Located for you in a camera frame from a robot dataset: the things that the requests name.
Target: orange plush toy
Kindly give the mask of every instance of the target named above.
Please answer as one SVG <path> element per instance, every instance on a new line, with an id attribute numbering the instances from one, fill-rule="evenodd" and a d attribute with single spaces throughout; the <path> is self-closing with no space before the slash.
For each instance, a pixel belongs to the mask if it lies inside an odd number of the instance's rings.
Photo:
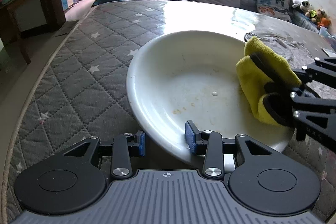
<path id="1" fill-rule="evenodd" d="M 317 29 L 320 30 L 321 27 L 326 27 L 328 28 L 328 26 L 330 25 L 331 21 L 330 19 L 326 19 L 325 17 L 320 19 L 321 22 L 317 23 Z"/>

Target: metal screw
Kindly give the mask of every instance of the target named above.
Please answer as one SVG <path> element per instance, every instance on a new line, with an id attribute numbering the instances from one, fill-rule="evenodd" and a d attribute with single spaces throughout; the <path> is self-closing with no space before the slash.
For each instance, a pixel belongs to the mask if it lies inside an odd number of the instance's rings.
<path id="1" fill-rule="evenodd" d="M 300 116 L 300 112 L 298 110 L 294 111 L 294 117 L 298 118 Z"/>
<path id="2" fill-rule="evenodd" d="M 123 167 L 119 167 L 119 168 L 115 168 L 115 170 L 113 170 L 113 174 L 116 176 L 125 176 L 128 175 L 129 170 L 127 168 L 123 168 Z"/>
<path id="3" fill-rule="evenodd" d="M 205 173 L 208 175 L 208 176 L 211 176 L 211 177 L 216 177 L 216 176 L 219 176 L 222 171 L 216 167 L 211 167 L 211 168 L 208 168 L 207 170 L 205 170 Z"/>

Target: wooden desk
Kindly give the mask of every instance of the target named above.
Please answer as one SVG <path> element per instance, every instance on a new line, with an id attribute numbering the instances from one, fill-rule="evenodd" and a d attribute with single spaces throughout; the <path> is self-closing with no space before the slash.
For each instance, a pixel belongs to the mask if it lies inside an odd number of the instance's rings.
<path id="1" fill-rule="evenodd" d="M 25 1 L 26 0 L 10 0 L 0 5 L 0 25 L 2 27 L 2 30 L 0 30 L 0 37 L 4 45 L 9 42 L 19 40 L 21 54 L 25 59 L 26 63 L 29 64 L 30 58 L 23 44 L 21 32 L 14 15 L 14 11 L 23 3 L 25 3 Z"/>

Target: crosshair symbol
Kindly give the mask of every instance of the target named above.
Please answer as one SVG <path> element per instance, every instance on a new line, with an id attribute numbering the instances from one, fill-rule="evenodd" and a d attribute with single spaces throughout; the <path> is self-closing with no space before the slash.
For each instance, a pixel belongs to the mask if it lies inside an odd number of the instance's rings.
<path id="1" fill-rule="evenodd" d="M 162 175 L 163 175 L 165 178 L 168 178 L 168 177 L 171 177 L 171 176 L 172 176 L 172 174 L 171 174 L 171 173 L 168 173 L 168 172 L 163 173 Z"/>

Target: yellow cloth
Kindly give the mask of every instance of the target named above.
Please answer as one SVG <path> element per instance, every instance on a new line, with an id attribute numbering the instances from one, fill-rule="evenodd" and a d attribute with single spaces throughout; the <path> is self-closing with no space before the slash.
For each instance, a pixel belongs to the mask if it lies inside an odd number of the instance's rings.
<path id="1" fill-rule="evenodd" d="M 255 52 L 262 53 L 265 65 L 272 69 L 287 86 L 298 88 L 302 82 L 291 70 L 287 60 L 276 54 L 257 37 L 252 37 L 245 44 L 245 57 L 236 64 L 241 88 L 251 106 L 254 117 L 261 122 L 279 126 L 280 124 L 272 118 L 263 105 L 263 99 L 267 95 L 264 86 L 273 80 L 260 70 L 250 58 L 250 55 Z"/>

